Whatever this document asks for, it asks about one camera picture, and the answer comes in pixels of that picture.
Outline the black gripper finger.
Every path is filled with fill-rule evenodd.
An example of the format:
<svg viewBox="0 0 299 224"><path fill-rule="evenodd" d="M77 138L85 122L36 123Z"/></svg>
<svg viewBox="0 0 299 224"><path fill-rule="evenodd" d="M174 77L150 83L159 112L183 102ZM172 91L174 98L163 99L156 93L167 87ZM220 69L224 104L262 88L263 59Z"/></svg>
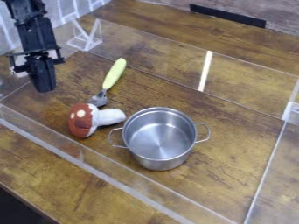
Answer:
<svg viewBox="0 0 299 224"><path fill-rule="evenodd" d="M44 61L44 66L45 66L45 89L48 91L52 91L56 87L56 74L52 58L48 58Z"/></svg>
<svg viewBox="0 0 299 224"><path fill-rule="evenodd" d="M47 87L45 79L43 78L44 71L45 71L44 64L39 60L33 59L29 62L27 73L31 77L32 84L40 93L45 91L45 87Z"/></svg>

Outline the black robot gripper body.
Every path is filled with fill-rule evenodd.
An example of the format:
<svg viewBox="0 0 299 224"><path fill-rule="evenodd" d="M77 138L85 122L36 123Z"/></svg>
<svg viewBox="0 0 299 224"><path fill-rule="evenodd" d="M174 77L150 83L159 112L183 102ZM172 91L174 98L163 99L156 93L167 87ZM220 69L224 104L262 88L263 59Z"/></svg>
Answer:
<svg viewBox="0 0 299 224"><path fill-rule="evenodd" d="M43 0L3 0L13 25L17 29L23 52L8 56L15 72L28 74L53 74L55 66L64 62L60 47L45 17L48 11Z"/></svg>

